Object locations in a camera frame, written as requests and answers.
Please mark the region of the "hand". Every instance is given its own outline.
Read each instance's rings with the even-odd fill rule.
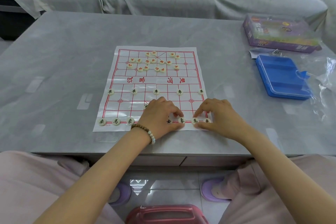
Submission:
[[[159,139],[166,133],[184,127],[184,123],[167,123],[168,116],[173,113],[175,117],[183,117],[183,112],[173,102],[164,97],[153,99],[145,108],[139,119],[139,124],[148,128],[155,139]]]
[[[223,137],[233,139],[241,144],[252,131],[255,131],[236,113],[227,100],[206,99],[195,111],[194,117],[204,111],[214,114],[213,123],[199,122],[195,124],[195,127],[217,132]]]

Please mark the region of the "left hand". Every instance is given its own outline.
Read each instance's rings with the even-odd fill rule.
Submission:
[[[183,117],[183,112],[172,101],[164,97],[153,99],[141,115],[138,124],[148,128],[155,139],[159,139],[166,133],[184,127],[184,123],[167,123],[168,116],[173,113],[175,117]]]

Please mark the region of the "blue plastic box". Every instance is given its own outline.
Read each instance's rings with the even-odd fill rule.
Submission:
[[[306,79],[293,60],[273,55],[258,55],[256,64],[267,93],[271,97],[306,100],[313,96]]]

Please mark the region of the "gray table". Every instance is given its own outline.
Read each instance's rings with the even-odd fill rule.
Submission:
[[[0,56],[0,151],[105,153],[124,132],[92,132],[117,45],[197,47],[209,98],[226,98],[285,154],[336,155],[335,96],[315,76],[334,59],[285,52],[311,73],[307,101],[267,95],[241,21],[48,12]],[[144,154],[248,155],[211,132],[176,132]]]

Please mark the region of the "purple box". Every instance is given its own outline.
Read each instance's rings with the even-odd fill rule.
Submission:
[[[304,20],[248,14],[243,26],[251,46],[312,53],[321,42]]]

